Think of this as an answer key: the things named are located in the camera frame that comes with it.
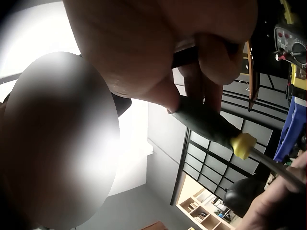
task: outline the metal screwdriver shaft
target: metal screwdriver shaft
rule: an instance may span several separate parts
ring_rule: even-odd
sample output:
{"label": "metal screwdriver shaft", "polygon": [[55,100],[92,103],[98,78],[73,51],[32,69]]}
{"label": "metal screwdriver shaft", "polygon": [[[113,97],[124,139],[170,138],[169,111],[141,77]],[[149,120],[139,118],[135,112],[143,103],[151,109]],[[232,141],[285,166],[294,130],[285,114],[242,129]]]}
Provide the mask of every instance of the metal screwdriver shaft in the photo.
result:
{"label": "metal screwdriver shaft", "polygon": [[285,180],[299,189],[300,192],[306,192],[306,185],[300,181],[296,176],[294,176],[291,172],[287,171],[283,166],[277,164],[273,159],[264,155],[259,150],[252,148],[251,155],[264,165],[266,165],[271,170],[275,171],[278,175],[282,176]]}

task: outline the book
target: book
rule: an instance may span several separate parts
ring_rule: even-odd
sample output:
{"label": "book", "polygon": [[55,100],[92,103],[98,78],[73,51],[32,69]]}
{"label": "book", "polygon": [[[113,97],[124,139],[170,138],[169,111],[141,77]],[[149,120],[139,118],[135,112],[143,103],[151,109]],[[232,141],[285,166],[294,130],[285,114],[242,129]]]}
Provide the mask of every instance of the book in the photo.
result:
{"label": "book", "polygon": [[197,206],[194,203],[190,204],[193,208],[197,208]]}
{"label": "book", "polygon": [[207,216],[207,214],[204,213],[204,212],[200,213],[200,215],[202,215],[203,217],[206,217],[206,216]]}
{"label": "book", "polygon": [[202,219],[200,219],[199,217],[195,217],[195,219],[198,221],[198,222],[201,222]]}

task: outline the finger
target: finger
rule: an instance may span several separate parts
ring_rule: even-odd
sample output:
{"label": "finger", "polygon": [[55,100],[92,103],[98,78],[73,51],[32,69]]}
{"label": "finger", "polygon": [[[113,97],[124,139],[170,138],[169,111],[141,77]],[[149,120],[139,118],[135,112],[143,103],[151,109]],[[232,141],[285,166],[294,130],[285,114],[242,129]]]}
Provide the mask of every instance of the finger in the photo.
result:
{"label": "finger", "polygon": [[[295,176],[306,183],[306,152],[296,158],[288,167]],[[278,176],[270,186],[259,196],[257,196],[250,205],[247,213],[242,219],[237,230],[243,229],[266,229],[266,221],[269,215],[275,213],[279,208],[279,204],[290,194],[291,186],[284,178]]]}
{"label": "finger", "polygon": [[206,76],[203,78],[203,83],[205,104],[220,113],[223,87],[217,85]]}
{"label": "finger", "polygon": [[[306,183],[306,152],[299,156],[292,164],[293,167],[288,167],[292,174]],[[288,181],[283,177],[278,176],[272,184],[268,186],[264,193],[259,195],[254,201],[256,210],[265,215],[271,213],[290,192],[298,192]]]}
{"label": "finger", "polygon": [[208,34],[196,36],[198,59],[204,75],[218,85],[233,82],[241,72],[243,52],[229,55],[223,39]]}
{"label": "finger", "polygon": [[173,73],[171,72],[145,94],[134,98],[161,105],[170,113],[176,112],[179,108],[180,94],[173,82]]}
{"label": "finger", "polygon": [[187,97],[193,98],[201,103],[204,101],[203,93],[203,73],[198,63],[192,63],[178,67],[179,72],[184,77],[185,92]]}

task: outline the gray wall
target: gray wall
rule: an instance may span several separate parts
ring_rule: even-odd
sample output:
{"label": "gray wall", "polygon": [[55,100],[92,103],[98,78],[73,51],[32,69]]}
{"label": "gray wall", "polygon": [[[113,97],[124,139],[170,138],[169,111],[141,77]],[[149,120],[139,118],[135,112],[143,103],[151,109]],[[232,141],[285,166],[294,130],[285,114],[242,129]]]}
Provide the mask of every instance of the gray wall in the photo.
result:
{"label": "gray wall", "polygon": [[100,210],[77,230],[138,230],[156,221],[161,221],[169,230],[187,230],[190,225],[173,213],[147,187],[140,187],[110,197]]}
{"label": "gray wall", "polygon": [[148,110],[148,142],[153,146],[153,153],[147,157],[146,185],[185,226],[199,229],[176,206],[170,206],[186,127],[162,106],[149,103]]}

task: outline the screwdriver handle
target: screwdriver handle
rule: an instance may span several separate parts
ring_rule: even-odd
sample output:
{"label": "screwdriver handle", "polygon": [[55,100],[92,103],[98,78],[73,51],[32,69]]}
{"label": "screwdriver handle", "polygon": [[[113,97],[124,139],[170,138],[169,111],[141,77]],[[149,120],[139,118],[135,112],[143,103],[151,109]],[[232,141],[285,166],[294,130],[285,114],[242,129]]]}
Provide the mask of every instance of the screwdriver handle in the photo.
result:
{"label": "screwdriver handle", "polygon": [[242,159],[249,156],[257,140],[229,123],[208,106],[186,96],[181,96],[178,111],[173,116],[202,137],[232,150]]}

